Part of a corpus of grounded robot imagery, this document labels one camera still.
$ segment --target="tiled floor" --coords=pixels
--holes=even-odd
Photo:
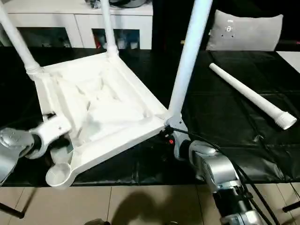
[[[257,187],[280,223],[300,225],[300,209],[291,213],[281,210],[299,200],[290,184]],[[294,183],[294,187],[300,192],[300,183]],[[170,221],[180,225],[219,224],[219,212],[205,185],[70,187],[65,191],[50,187],[2,187],[0,202],[26,210],[23,219],[0,212],[0,225],[98,225],[99,219],[113,225],[164,225]]]

